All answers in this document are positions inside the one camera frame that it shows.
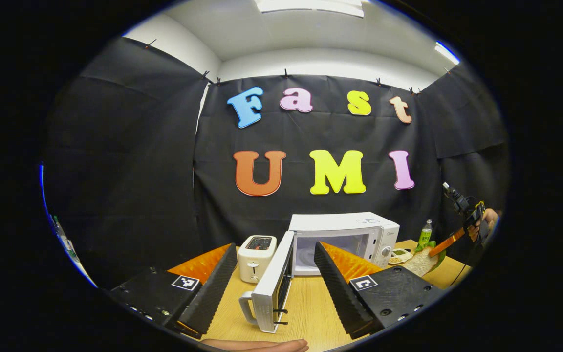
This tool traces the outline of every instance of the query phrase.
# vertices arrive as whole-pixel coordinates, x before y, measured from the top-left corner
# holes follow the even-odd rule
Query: bread
[[[425,247],[402,266],[420,277],[424,276],[438,263],[438,256],[433,256],[433,258],[429,256],[432,249],[432,247]]]

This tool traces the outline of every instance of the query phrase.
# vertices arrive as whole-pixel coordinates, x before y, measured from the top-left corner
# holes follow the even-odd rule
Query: yellow letter m
[[[347,150],[338,166],[329,151],[312,150],[310,158],[314,159],[314,186],[310,187],[310,193],[328,194],[329,187],[325,184],[325,178],[336,193],[340,191],[345,178],[345,193],[364,193],[366,186],[362,183],[362,156],[364,155],[358,150]]]

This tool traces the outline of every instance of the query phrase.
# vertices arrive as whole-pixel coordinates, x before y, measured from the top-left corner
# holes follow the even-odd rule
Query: ceiling
[[[362,0],[364,18],[315,10],[260,13],[255,0],[187,0],[164,13],[222,61],[273,50],[347,49],[386,56],[442,76],[454,64],[436,39],[405,15]]]

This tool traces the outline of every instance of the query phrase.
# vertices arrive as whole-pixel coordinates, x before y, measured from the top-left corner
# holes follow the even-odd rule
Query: black fabric
[[[228,98],[252,87],[260,87],[263,108],[260,121],[244,129]],[[301,113],[280,107],[287,88],[311,93],[313,111]],[[351,90],[369,96],[369,116],[348,111],[346,95]],[[400,96],[408,104],[413,121],[401,122],[389,99]],[[400,224],[399,240],[418,240],[429,218],[437,219],[442,184],[430,125],[421,115],[417,96],[394,87],[331,76],[268,76],[245,78],[211,85],[199,118],[195,145],[195,201],[202,241],[212,249],[222,243],[242,243],[250,235],[278,239],[288,230],[292,214],[374,212]],[[359,150],[362,181],[366,192],[346,194],[330,190],[313,195],[314,160],[311,150],[328,150],[337,163],[347,150]],[[259,153],[253,179],[268,180],[264,153],[281,150],[281,185],[269,196],[243,194],[236,186],[233,154],[241,150]],[[389,152],[406,150],[412,189],[397,190],[394,162]]]
[[[507,143],[452,158],[440,160],[442,178],[465,197],[482,200],[487,208],[503,211],[509,187],[509,150]],[[462,227],[462,217],[446,198],[440,209],[440,223],[451,232]],[[483,252],[468,238],[462,238],[447,249],[450,257],[463,263],[478,263]]]
[[[201,253],[192,154],[207,81],[145,46],[112,42],[60,94],[49,120],[47,207],[101,287]]]
[[[449,158],[507,143],[497,103],[483,81],[462,62],[418,95],[431,118],[436,156]]]

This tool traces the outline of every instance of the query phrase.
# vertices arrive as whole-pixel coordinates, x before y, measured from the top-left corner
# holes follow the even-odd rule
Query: microwave handle
[[[249,301],[251,300],[252,291],[245,292],[241,298],[238,299],[240,303],[240,307],[243,310],[244,317],[249,323],[258,324],[258,321],[253,318],[253,314],[251,313],[251,308],[249,307]]]

